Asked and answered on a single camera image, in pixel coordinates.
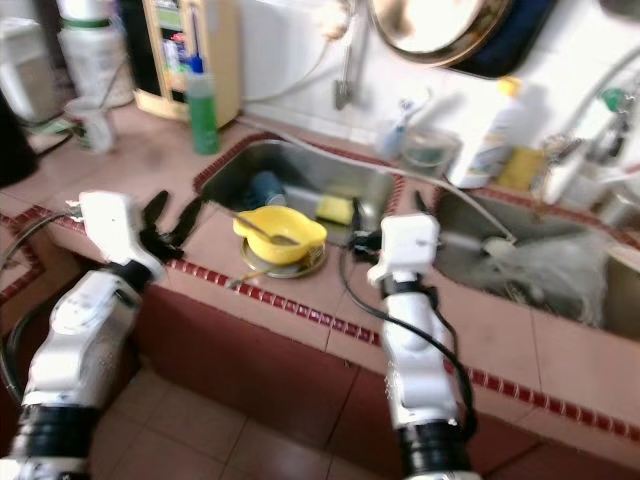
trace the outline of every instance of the green bottle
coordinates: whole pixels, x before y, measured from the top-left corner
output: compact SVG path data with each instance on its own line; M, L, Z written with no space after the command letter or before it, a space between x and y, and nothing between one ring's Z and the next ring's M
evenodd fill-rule
M220 150L216 125L216 104L213 95L213 76L204 71L200 57L195 8L192 10L196 52L189 60L187 73L187 102L193 132L193 148L201 155L213 155Z

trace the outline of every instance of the red tile border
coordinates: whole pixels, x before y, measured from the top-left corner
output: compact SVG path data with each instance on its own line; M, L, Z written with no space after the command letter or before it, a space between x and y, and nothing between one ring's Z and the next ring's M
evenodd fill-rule
M40 216L41 215L39 207L29 208L17 217L9 217L0 213L0 224L7 227L9 232L11 232L14 237L17 237L18 235L20 235L23 227L28 222L36 218L40 218ZM45 272L44 265L28 243L23 245L20 248L20 251L24 254L25 258L29 262L30 268L23 275L17 278L11 285L8 285L0 292L0 306L4 305L13 297L22 292Z
M194 179L193 185L194 189L199 192L202 188L202 185L220 168L226 165L227 162L231 160L240 150L245 148L247 145L254 141L264 140L264 139L273 139L278 138L277 136L270 134L256 134L250 135L245 139L241 140L239 143L234 145L228 152L226 152L223 156L221 156L218 160L216 160L213 164L209 165L202 172L198 174L198 176ZM344 152L337 149L327 148L320 146L325 150L333 153L339 153L340 155L345 155L348 158L362 160L364 162L369 163L380 163L375 159L369 159L367 157L361 157L359 155L354 155L349 152ZM390 212L393 212L397 207L397 202L401 197L402 190L405 185L404 178L396 179L396 187L394 190L395 199L392 198L392 202L390 204ZM517 195L512 195L504 192L498 192L490 189L479 189L474 191L474 193L502 199L509 203L520 204L526 206L528 208L533 207L533 201L529 199L524 199L522 197L518 197ZM436 192L434 203L437 204L438 197L440 193ZM32 215L42 216L49 213L48 210L41 207L33 207L27 215L27 218L31 218ZM615 238L624 243L634 246L636 248L640 248L640 245L630 236L621 234L620 232L610 231L606 229L604 226L600 225L597 220L595 220L592 216L586 215L581 212L573 212L570 210L566 210L560 207L549 207L547 212L553 215L559 215L566 218L570 218L573 220L577 220L589 225L593 225L596 227L600 227L603 230L607 230L611 233ZM84 226L82 224L78 224L73 222L68 218L59 219L57 221L58 224L70 228L74 231L84 233ZM218 285L220 287L225 287L229 277L222 273L218 273L212 270L207 270L204 267L199 265L195 265L185 260L173 260L168 263L168 268L173 268L179 270L181 272L197 276L205 281ZM277 295L272 292L268 292L266 290L262 290L258 287L254 287L248 284L242 284L239 288L236 288L236 292L239 295L245 295L250 299L259 301L260 303L264 303L270 305L274 308L284 309L293 315L299 316L301 319L305 319L314 323L318 323L320 325L324 325L331 330L339 331L345 335L348 335L352 338L355 338L359 341L380 346L380 335L376 332L373 332L367 328L359 326L357 324L353 324L347 322L345 320L335 318L332 315L321 312L319 310L310 308L306 305L301 305L295 300L287 299L281 295ZM451 372L451 366L446 365L447 370ZM595 412L591 409L587 409L576 405L571 402L566 402L564 400L560 400L557 398L550 397L549 395L534 391L528 387L523 385L516 384L509 380L502 379L495 375L492 375L483 370L468 368L468 373L472 380L472 383L476 387L485 388L496 393L499 393L506 397L511 397L514 400L532 405L536 408L546 410L552 414L561 416L563 418L567 418L569 420L575 421L581 425L585 425L587 427L595 428L601 431L609 432L612 435L626 438L634 443L640 444L640 427L631 425L627 422L624 422L619 419L615 419L611 416Z

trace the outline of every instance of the blue cup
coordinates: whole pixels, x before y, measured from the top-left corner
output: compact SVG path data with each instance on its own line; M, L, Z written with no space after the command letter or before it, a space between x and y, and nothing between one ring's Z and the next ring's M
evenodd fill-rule
M273 172L264 171L255 175L249 182L249 191L245 197L245 207L251 210L266 205L287 206L287 198L278 177Z

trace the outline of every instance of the yellow sponge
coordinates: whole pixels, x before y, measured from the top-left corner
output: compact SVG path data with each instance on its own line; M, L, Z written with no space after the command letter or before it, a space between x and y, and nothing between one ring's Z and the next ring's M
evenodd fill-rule
M353 203L346 198L323 195L316 209L316 217L349 225L353 218Z

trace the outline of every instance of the sink basin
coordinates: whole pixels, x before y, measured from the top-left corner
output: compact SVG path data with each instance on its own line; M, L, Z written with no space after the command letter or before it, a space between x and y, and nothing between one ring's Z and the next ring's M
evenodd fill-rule
M588 231L591 227L563 217L546 214L536 218L524 206L480 195L473 197L507 227L520 242L549 239ZM489 237L503 237L475 209L451 193L443 193L436 207L441 226L441 247L435 267L452 280L514 301L511 286L502 284L479 285L471 281L469 272L485 261L487 254L483 242ZM607 295L603 304L604 328L619 335L640 340L640 275L613 258L607 260ZM534 308L549 311L572 320L578 318L580 302L575 298L545 292L544 300L535 302L525 297Z
M363 227L376 230L394 190L392 175L364 164L346 164L283 140L257 140L209 179L202 186L201 196L231 210L246 210L243 194L251 179L265 170L280 180L287 205L322 223L329 232L327 240L338 245L345 243L348 227L316 219L322 195L357 197L362 205Z

